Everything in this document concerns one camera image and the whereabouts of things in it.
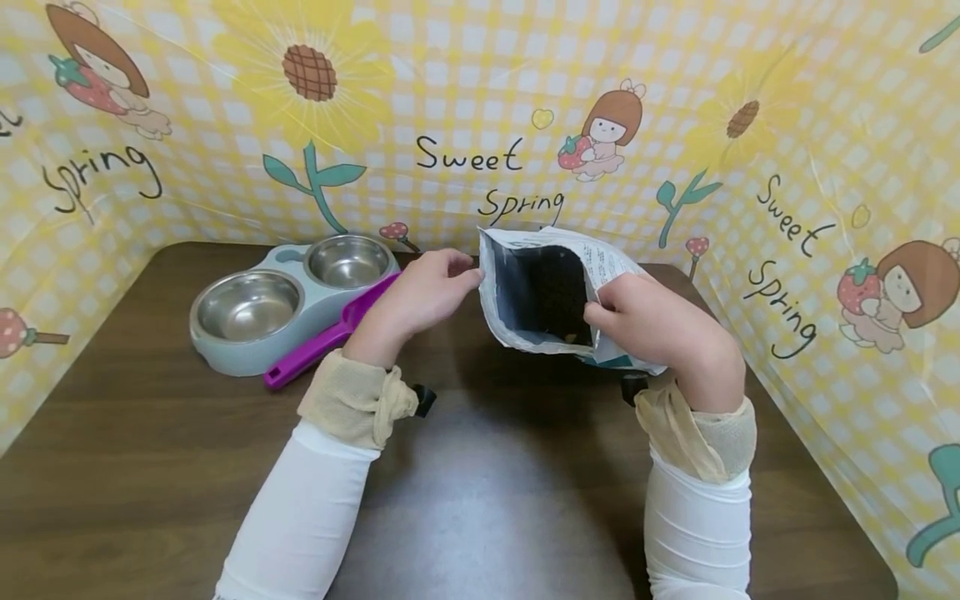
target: brown table surface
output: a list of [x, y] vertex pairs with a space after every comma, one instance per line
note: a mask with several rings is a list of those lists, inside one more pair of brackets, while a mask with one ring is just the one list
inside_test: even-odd
[[[211, 371], [187, 313], [263, 247], [160, 252], [0, 460], [0, 596], [208, 600], [298, 417]], [[680, 271], [652, 275], [702, 304]], [[649, 598], [647, 438], [619, 374], [503, 348], [471, 295], [399, 365], [439, 395], [371, 470], [330, 599]], [[751, 373], [755, 600], [884, 600], [889, 569]]]

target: sunflower illustration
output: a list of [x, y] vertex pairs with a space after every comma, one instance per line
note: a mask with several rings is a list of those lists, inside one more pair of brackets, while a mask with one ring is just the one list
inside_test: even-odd
[[738, 61], [697, 109], [700, 122], [684, 137], [691, 166], [713, 174], [746, 166], [774, 148], [778, 133], [797, 125], [811, 92], [809, 83], [797, 81], [803, 63], [792, 49], [774, 60], [766, 56]]
[[352, 154], [379, 139], [394, 78], [373, 21], [352, 22], [349, 0], [214, 0], [227, 30], [213, 40], [236, 67], [234, 90], [264, 134]]

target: white sleeve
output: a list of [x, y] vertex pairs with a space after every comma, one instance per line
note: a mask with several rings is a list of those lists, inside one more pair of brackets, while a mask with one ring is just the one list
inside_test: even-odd
[[302, 420], [244, 519], [215, 600], [320, 600], [347, 551], [379, 450]]
[[650, 453], [644, 546], [654, 600], [749, 600], [750, 472], [710, 484]]

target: plastic sheet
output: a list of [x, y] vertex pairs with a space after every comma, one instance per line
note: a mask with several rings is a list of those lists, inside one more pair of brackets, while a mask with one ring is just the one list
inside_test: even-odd
[[0, 12], [0, 448], [160, 248], [556, 225], [688, 272], [902, 596], [960, 589], [960, 2]]

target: yellow heart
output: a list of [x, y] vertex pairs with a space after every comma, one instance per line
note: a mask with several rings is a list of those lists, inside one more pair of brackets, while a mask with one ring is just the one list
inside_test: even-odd
[[870, 223], [870, 208], [867, 208], [866, 204], [861, 204], [853, 212], [850, 224], [854, 229], [861, 229], [866, 227], [868, 223]]
[[537, 129], [545, 130], [553, 123], [553, 110], [537, 108], [534, 110], [534, 115], [530, 118], [530, 121]]

